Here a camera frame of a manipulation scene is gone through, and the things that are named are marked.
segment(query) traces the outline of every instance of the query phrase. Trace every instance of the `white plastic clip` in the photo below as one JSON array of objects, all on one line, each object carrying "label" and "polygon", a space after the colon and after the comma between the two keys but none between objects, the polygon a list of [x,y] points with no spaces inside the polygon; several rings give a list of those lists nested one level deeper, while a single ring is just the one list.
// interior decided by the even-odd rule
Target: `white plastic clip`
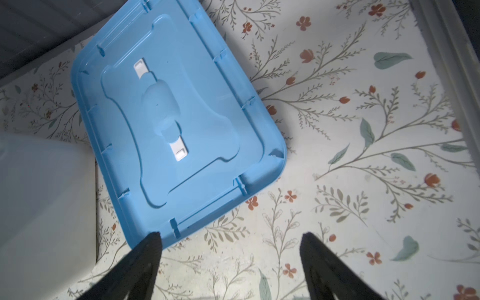
[{"label": "white plastic clip", "polygon": [[170,144],[170,148],[172,148],[173,155],[177,161],[182,160],[188,155],[187,148],[185,147],[181,136],[179,136],[179,139],[176,140],[176,142]]},{"label": "white plastic clip", "polygon": [[138,78],[141,78],[143,74],[150,72],[150,70],[147,68],[147,65],[145,64],[144,59],[140,59],[137,61],[134,65],[133,68],[137,72]]}]

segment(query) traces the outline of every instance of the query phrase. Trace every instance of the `blue plastic lid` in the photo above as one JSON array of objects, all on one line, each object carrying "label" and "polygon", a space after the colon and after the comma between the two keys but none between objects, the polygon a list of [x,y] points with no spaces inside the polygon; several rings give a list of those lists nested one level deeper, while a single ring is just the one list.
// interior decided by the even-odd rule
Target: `blue plastic lid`
[{"label": "blue plastic lid", "polygon": [[129,0],[72,67],[128,244],[165,247],[275,181],[285,141],[197,0]]}]

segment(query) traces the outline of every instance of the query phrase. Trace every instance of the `botanical print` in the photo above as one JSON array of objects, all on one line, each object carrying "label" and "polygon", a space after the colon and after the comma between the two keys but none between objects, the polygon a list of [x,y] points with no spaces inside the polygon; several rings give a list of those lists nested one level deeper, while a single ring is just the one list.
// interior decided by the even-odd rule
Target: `botanical print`
[{"label": "botanical print", "polygon": [[[389,300],[478,299],[480,181],[410,4],[202,5],[282,132],[287,166],[163,249],[152,298],[309,299],[299,245],[312,232]],[[88,143],[69,78],[82,47],[0,87],[5,131]],[[96,205],[96,266],[55,299],[79,297],[130,251],[100,172]]]},{"label": "botanical print", "polygon": [[[273,293],[273,295],[276,295],[274,298],[275,300],[278,300],[280,297],[280,279],[282,278],[282,273],[283,275],[287,275],[288,277],[293,278],[294,274],[297,272],[297,269],[290,268],[290,264],[288,263],[285,264],[285,266],[282,265],[282,254],[286,250],[293,249],[299,243],[299,240],[297,238],[290,237],[289,231],[300,226],[300,222],[297,221],[297,216],[301,213],[301,211],[294,211],[293,209],[290,209],[290,214],[289,217],[287,217],[287,224],[285,228],[283,229],[278,225],[283,215],[283,210],[281,209],[281,207],[285,205],[292,205],[289,200],[295,195],[292,196],[292,191],[289,192],[290,193],[288,193],[287,195],[284,195],[281,189],[278,189],[278,193],[276,194],[268,192],[268,196],[273,202],[272,213],[262,214],[262,217],[264,218],[265,224],[267,225],[270,233],[268,235],[268,238],[264,238],[263,242],[275,250],[274,253],[276,254],[278,261],[278,265],[272,268],[272,271],[275,273],[277,283],[276,292],[274,291]],[[303,280],[300,284],[293,288],[293,290],[289,291],[287,295],[290,295],[296,290],[305,287],[304,282],[305,280]]]},{"label": "botanical print", "polygon": [[[349,168],[367,173],[381,182],[385,186],[385,193],[391,195],[391,202],[394,206],[391,216],[387,219],[388,222],[395,223],[401,214],[407,210],[411,210],[414,205],[408,203],[408,198],[413,201],[421,202],[427,201],[430,203],[445,203],[452,202],[453,196],[446,195],[445,187],[441,184],[441,180],[437,174],[428,173],[425,175],[423,182],[408,182],[405,179],[396,175],[401,169],[406,169],[416,172],[415,165],[409,160],[406,150],[415,150],[424,153],[425,157],[439,170],[448,172],[446,164],[460,165],[466,168],[474,168],[472,161],[461,161],[446,158],[441,152],[461,152],[466,150],[466,147],[459,144],[463,138],[455,138],[451,140],[443,140],[436,143],[417,144],[413,146],[393,147],[388,150],[371,153],[369,148],[378,141],[389,137],[390,135],[399,131],[416,127],[417,130],[434,128],[441,132],[447,133],[452,129],[452,122],[455,122],[453,112],[450,108],[450,102],[446,95],[437,94],[437,85],[433,84],[425,93],[419,81],[425,74],[418,72],[415,74],[416,80],[411,84],[413,95],[417,97],[417,104],[413,105],[412,109],[421,110],[423,114],[414,119],[404,120],[405,118],[396,117],[395,111],[399,109],[400,91],[398,87],[391,89],[390,98],[381,97],[377,92],[377,88],[371,85],[367,91],[355,90],[354,94],[360,97],[365,97],[368,100],[364,101],[362,105],[357,107],[362,109],[379,109],[384,116],[384,125],[380,132],[373,132],[369,122],[362,118],[360,123],[360,135],[365,140],[365,146],[358,155],[351,161],[340,164],[339,161],[343,158],[348,150],[348,146],[340,150],[329,162],[327,172],[323,174],[314,174],[314,179],[319,180],[324,178],[327,174],[335,172],[336,170]],[[369,160],[373,157],[385,156],[390,159],[391,163],[384,166],[367,165]]]},{"label": "botanical print", "polygon": [[364,221],[362,214],[366,214],[370,209],[367,207],[368,202],[366,201],[368,197],[362,191],[360,195],[356,196],[356,199],[352,201],[350,195],[347,195],[345,201],[343,201],[343,192],[340,189],[336,191],[337,196],[335,196],[335,190],[330,188],[327,191],[327,188],[317,185],[317,194],[324,196],[324,200],[319,200],[315,198],[317,206],[312,210],[316,213],[322,213],[325,208],[328,208],[330,211],[330,216],[338,217],[336,219],[337,223],[344,221],[349,215],[357,217],[363,224],[367,225]]},{"label": "botanical print", "polygon": [[402,36],[401,31],[405,26],[416,23],[408,18],[412,10],[408,0],[346,0],[337,4],[336,9],[344,13],[347,19],[357,10],[358,15],[367,14],[372,22],[382,24],[378,29],[382,35],[389,27],[394,28],[396,39]]},{"label": "botanical print", "polygon": [[229,24],[235,30],[237,24],[242,24],[242,39],[253,34],[257,39],[263,40],[266,31],[275,27],[273,19],[280,15],[279,0],[262,0],[252,7],[243,7],[239,0],[221,0],[220,6],[212,6],[213,0],[202,0],[200,3],[205,8],[214,24]]},{"label": "botanical print", "polygon": [[391,261],[394,262],[402,262],[406,261],[410,257],[412,257],[415,253],[417,253],[420,249],[419,243],[414,240],[410,235],[407,235],[403,239],[403,248],[398,252],[395,258],[392,258]]},{"label": "botanical print", "polygon": [[[400,280],[397,279],[395,282],[394,282],[394,288],[391,289],[391,291],[389,292],[385,292],[385,298],[387,298],[387,300],[405,300],[408,295],[409,295],[409,292],[407,291],[407,288],[405,287],[404,284],[401,284],[400,283]],[[418,297],[420,300],[427,300],[427,299],[431,299],[432,295],[430,293],[426,294],[425,296],[420,296]]]},{"label": "botanical print", "polygon": [[462,221],[460,218],[456,219],[457,227],[463,228],[463,232],[467,233],[469,242],[467,243],[467,248],[470,250],[471,255],[464,257],[464,258],[457,258],[457,259],[440,259],[430,256],[436,260],[441,260],[444,262],[452,262],[452,263],[462,263],[462,264],[480,264],[480,227],[475,228],[469,219],[465,219]]},{"label": "botanical print", "polygon": [[[70,65],[70,61],[58,62],[48,70],[47,76],[40,74],[38,81],[31,86],[15,85],[16,93],[10,96],[1,89],[3,129],[32,134],[47,132],[48,139],[88,143],[75,95],[70,87],[58,82],[59,78],[70,73]],[[23,126],[12,126],[14,123]]]},{"label": "botanical print", "polygon": [[[256,200],[253,201],[253,198],[248,200],[247,203],[249,203],[249,208],[252,207],[250,210],[253,210],[253,207],[258,205]],[[246,234],[250,234],[246,226],[242,227],[241,223],[240,226],[237,225],[237,222],[245,220],[239,216],[239,208],[235,208],[230,213],[231,217],[223,215],[217,221],[213,222],[212,225],[205,227],[206,233],[204,240],[208,246],[210,246],[210,250],[213,250],[215,253],[218,247],[217,240],[223,242],[225,237],[225,240],[233,243],[234,239],[240,239],[239,236],[245,238]]]},{"label": "botanical print", "polygon": [[[225,299],[225,296],[229,294],[227,299],[250,299],[253,297],[253,290],[249,290],[246,292],[246,294],[241,295],[241,289],[238,289],[238,285],[242,284],[245,281],[244,275],[246,274],[255,274],[255,271],[253,269],[254,263],[253,263],[253,255],[250,256],[250,262],[245,265],[241,265],[239,260],[235,261],[235,275],[233,275],[231,278],[228,278],[224,274],[217,274],[215,271],[210,271],[210,276],[212,277],[212,283],[208,285],[208,289],[212,292],[214,295],[215,300],[220,300],[220,299]],[[223,280],[223,286],[221,286],[220,281],[220,276]],[[233,292],[232,295],[230,295],[231,291],[229,289],[232,288],[237,288]]]},{"label": "botanical print", "polygon": [[[343,115],[339,113],[338,110],[340,109],[340,106],[334,106],[330,107],[329,109],[322,110],[313,108],[313,104],[321,101],[322,103],[327,101],[339,102],[340,105],[346,104],[349,101],[349,99],[346,97],[338,98],[335,94],[321,93],[323,83],[320,83],[319,81],[324,78],[339,79],[339,76],[346,75],[354,70],[348,66],[334,67],[332,64],[355,57],[365,50],[356,47],[356,44],[358,43],[359,38],[362,36],[364,30],[365,24],[363,24],[353,34],[347,36],[345,42],[337,47],[334,47],[331,43],[322,41],[315,50],[315,53],[312,49],[304,49],[299,54],[300,59],[295,58],[294,63],[308,64],[305,67],[312,70],[310,75],[305,78],[297,78],[296,74],[292,74],[284,81],[285,83],[281,88],[270,93],[262,93],[264,89],[258,90],[257,92],[262,98],[262,101],[268,103],[271,105],[271,107],[274,107],[274,103],[279,103],[289,107],[291,110],[296,112],[298,116],[298,123],[301,128],[311,128],[329,140],[330,136],[328,135],[327,131],[319,127],[321,118],[352,121],[355,116]],[[274,63],[273,61],[278,59],[282,52],[293,45],[293,43],[294,42],[290,42],[279,47],[277,45],[277,37],[275,37],[275,39],[272,39],[272,45],[270,46],[270,50],[268,51],[268,56],[266,58],[262,58],[260,56],[255,43],[252,43],[250,59],[254,61],[254,66],[257,69],[257,72],[250,76],[250,81],[253,83],[259,79],[277,79],[285,77],[286,74],[290,74],[290,58],[284,59],[283,62],[277,66],[272,66],[272,64]],[[298,98],[285,99],[282,96],[284,91],[291,88],[295,88],[299,91]],[[276,123],[282,122],[282,120],[276,119],[275,117],[273,118],[276,120]]]},{"label": "botanical print", "polygon": [[477,290],[474,288],[466,288],[463,285],[459,284],[456,287],[458,294],[453,295],[454,300],[479,300],[477,296]]}]

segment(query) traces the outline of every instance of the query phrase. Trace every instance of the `green leaf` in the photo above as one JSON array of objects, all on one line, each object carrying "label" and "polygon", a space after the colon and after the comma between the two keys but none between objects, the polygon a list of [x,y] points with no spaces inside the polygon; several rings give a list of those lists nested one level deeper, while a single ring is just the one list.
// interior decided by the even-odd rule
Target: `green leaf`
[{"label": "green leaf", "polygon": [[347,152],[347,149],[348,149],[348,146],[350,146],[350,144],[348,144],[345,149],[343,150],[340,150],[340,152],[338,152],[337,154],[335,154],[335,156],[330,159],[330,161],[328,162],[329,165],[333,165],[334,163],[338,162],[339,160],[342,159],[342,157],[345,155],[345,153]]},{"label": "green leaf", "polygon": [[375,67],[380,70],[388,69],[403,60],[410,60],[412,57],[407,53],[377,52],[373,56]]},{"label": "green leaf", "polygon": [[261,92],[263,92],[263,91],[264,91],[264,89],[266,89],[266,88],[268,88],[268,86],[266,86],[266,87],[262,87],[261,89],[257,90],[257,94],[259,94],[259,95],[260,95],[260,93],[261,93]]},{"label": "green leaf", "polygon": [[50,125],[48,126],[48,128],[52,128],[53,124],[55,124],[56,121],[57,121],[57,119],[53,119],[53,121],[50,122]]},{"label": "green leaf", "polygon": [[232,237],[231,237],[230,235],[228,235],[228,233],[224,232],[223,234],[225,235],[225,238],[226,238],[227,240],[229,240],[229,241],[231,241],[231,242],[233,243],[233,239],[232,239]]},{"label": "green leaf", "polygon": [[394,262],[403,262],[412,257],[415,253],[417,253],[420,249],[419,243],[414,240],[410,235],[407,235],[403,239],[403,248],[400,252],[396,255],[395,258],[392,259]]},{"label": "green leaf", "polygon": [[392,153],[390,156],[394,163],[401,165],[407,170],[415,171],[415,166],[405,155],[401,153]]},{"label": "green leaf", "polygon": [[262,273],[260,269],[260,284],[259,284],[259,290],[260,290],[260,299],[261,300],[272,300],[272,293],[270,292],[270,287],[268,285],[268,280],[267,277]]},{"label": "green leaf", "polygon": [[336,193],[338,194],[338,198],[340,199],[340,201],[342,201],[342,200],[343,200],[343,193],[342,193],[342,191],[341,191],[340,189],[337,189],[337,190],[336,190]]},{"label": "green leaf", "polygon": [[467,147],[462,145],[452,145],[452,144],[443,144],[440,149],[447,151],[447,152],[460,152],[463,150],[467,150]]},{"label": "green leaf", "polygon": [[340,218],[338,218],[336,220],[337,223],[340,223],[341,221],[345,220],[349,215],[346,215],[346,216],[341,216]]},{"label": "green leaf", "polygon": [[365,148],[370,147],[375,142],[375,135],[373,134],[370,124],[364,119],[361,119],[360,134],[365,139]]},{"label": "green leaf", "polygon": [[468,246],[468,248],[469,248],[470,250],[478,251],[477,247],[475,247],[475,246],[472,245],[472,244],[467,244],[467,246]]}]

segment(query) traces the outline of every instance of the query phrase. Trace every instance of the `orange flower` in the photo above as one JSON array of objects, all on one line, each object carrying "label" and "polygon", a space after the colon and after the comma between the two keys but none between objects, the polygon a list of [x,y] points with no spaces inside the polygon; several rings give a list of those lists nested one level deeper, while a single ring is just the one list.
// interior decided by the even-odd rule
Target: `orange flower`
[{"label": "orange flower", "polygon": [[268,110],[268,113],[270,114],[270,116],[273,116],[276,114],[276,108],[275,106],[273,105],[267,105],[267,110]]},{"label": "orange flower", "polygon": [[381,17],[383,15],[383,12],[386,10],[387,8],[384,7],[383,4],[377,4],[377,5],[373,5],[372,6],[372,10],[368,12],[368,14],[370,16],[374,16],[374,15],[377,15],[379,17]]},{"label": "orange flower", "polygon": [[313,51],[308,49],[300,53],[300,58],[303,59],[302,63],[308,63],[313,60]]},{"label": "orange flower", "polygon": [[346,103],[350,102],[350,98],[341,97],[339,101],[340,101],[341,104],[346,104]]},{"label": "orange flower", "polygon": [[456,290],[459,294],[453,295],[454,300],[479,300],[477,291],[474,288],[465,288],[463,285],[458,285]]},{"label": "orange flower", "polygon": [[310,22],[310,17],[300,17],[300,21],[297,21],[297,26],[300,26],[301,31],[307,30],[307,27],[312,23]]},{"label": "orange flower", "polygon": [[453,130],[456,130],[456,131],[462,131],[462,130],[460,129],[460,125],[458,124],[458,122],[457,122],[456,119],[453,120],[453,122],[452,122],[452,129],[453,129]]},{"label": "orange flower", "polygon": [[294,83],[295,83],[295,77],[292,76],[292,77],[287,79],[287,85],[292,85]]},{"label": "orange flower", "polygon": [[248,199],[245,203],[248,204],[248,209],[253,210],[254,206],[255,207],[258,206],[257,196],[253,196],[252,198]]},{"label": "orange flower", "polygon": [[293,278],[293,274],[295,274],[297,272],[297,269],[293,268],[293,269],[290,269],[290,264],[285,264],[285,268],[287,268],[286,270],[283,270],[283,275],[287,275],[290,277],[290,278]]},{"label": "orange flower", "polygon": [[297,198],[297,195],[292,195],[292,191],[287,192],[288,195],[285,195],[285,199],[293,203],[293,199]]},{"label": "orange flower", "polygon": [[251,29],[252,29],[252,24],[250,24],[250,22],[246,22],[245,24],[243,24],[242,33],[248,34],[247,32],[249,32]]},{"label": "orange flower", "polygon": [[439,183],[440,179],[436,174],[428,173],[427,176],[425,176],[425,184],[429,187],[436,188]]},{"label": "orange flower", "polygon": [[427,72],[425,72],[425,71],[417,72],[417,74],[415,74],[415,77],[416,77],[417,79],[422,79],[422,78],[425,76],[426,73],[427,73]]},{"label": "orange flower", "polygon": [[378,253],[378,252],[375,252],[375,256],[373,256],[371,252],[368,252],[367,257],[371,258],[370,261],[369,261],[369,263],[371,265],[374,265],[375,263],[377,263],[377,264],[382,263],[382,261],[380,260],[380,253]]}]

